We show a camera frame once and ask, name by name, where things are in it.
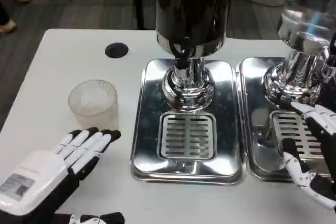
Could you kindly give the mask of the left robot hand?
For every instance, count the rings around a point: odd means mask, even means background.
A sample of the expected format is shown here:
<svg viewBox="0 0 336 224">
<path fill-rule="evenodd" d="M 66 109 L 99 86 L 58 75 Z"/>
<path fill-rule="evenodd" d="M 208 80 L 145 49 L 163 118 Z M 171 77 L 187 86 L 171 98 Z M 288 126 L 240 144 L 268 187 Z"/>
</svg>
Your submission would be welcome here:
<svg viewBox="0 0 336 224">
<path fill-rule="evenodd" d="M 57 213 L 120 136 L 97 127 L 74 130 L 53 150 L 32 152 L 1 181 L 1 223 L 124 223 L 120 212 Z"/>
</svg>

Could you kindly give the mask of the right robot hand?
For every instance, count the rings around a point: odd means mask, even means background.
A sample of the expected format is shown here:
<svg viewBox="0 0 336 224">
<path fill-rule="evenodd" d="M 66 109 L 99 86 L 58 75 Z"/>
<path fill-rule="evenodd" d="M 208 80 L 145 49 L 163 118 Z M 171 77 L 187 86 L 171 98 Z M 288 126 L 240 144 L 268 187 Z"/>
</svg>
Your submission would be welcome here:
<svg viewBox="0 0 336 224">
<path fill-rule="evenodd" d="M 321 153 L 331 179 L 313 171 L 302 161 L 292 138 L 282 140 L 282 157 L 294 184 L 327 209 L 335 210 L 335 112 L 322 105 L 310 106 L 291 102 L 290 107 L 305 120 L 320 143 Z"/>
</svg>

